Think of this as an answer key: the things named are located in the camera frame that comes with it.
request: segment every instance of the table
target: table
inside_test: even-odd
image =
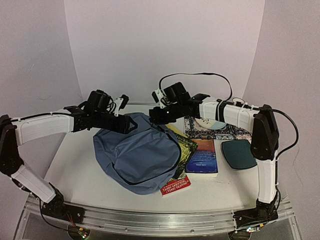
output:
[[[127,105],[122,113],[148,114],[154,105]],[[183,130],[183,119],[174,124]],[[215,140],[217,177],[190,175],[191,186],[162,196],[137,195],[107,176],[95,158],[93,136],[98,130],[68,133],[45,179],[67,202],[99,208],[149,213],[196,213],[254,208],[258,197],[258,169],[234,170],[225,161],[221,140]]]

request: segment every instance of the dark teal square object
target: dark teal square object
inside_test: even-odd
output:
[[[243,170],[257,165],[248,140],[224,141],[221,146],[224,158],[231,168]]]

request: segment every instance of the white backdrop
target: white backdrop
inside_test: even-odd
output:
[[[82,96],[102,89],[114,98],[153,102],[161,77],[215,72],[242,97],[253,64],[264,0],[64,0]],[[215,76],[175,76],[190,94],[229,95]]]

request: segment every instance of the backpack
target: backpack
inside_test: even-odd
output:
[[[93,137],[95,157],[103,171],[139,195],[159,191],[175,174],[181,148],[165,125],[143,113],[129,113],[138,125],[128,134],[99,130]]]

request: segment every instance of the round plate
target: round plate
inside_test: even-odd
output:
[[[216,121],[213,119],[195,119],[195,121],[203,128],[211,129],[211,130],[218,130],[224,128],[227,124],[225,122]]]

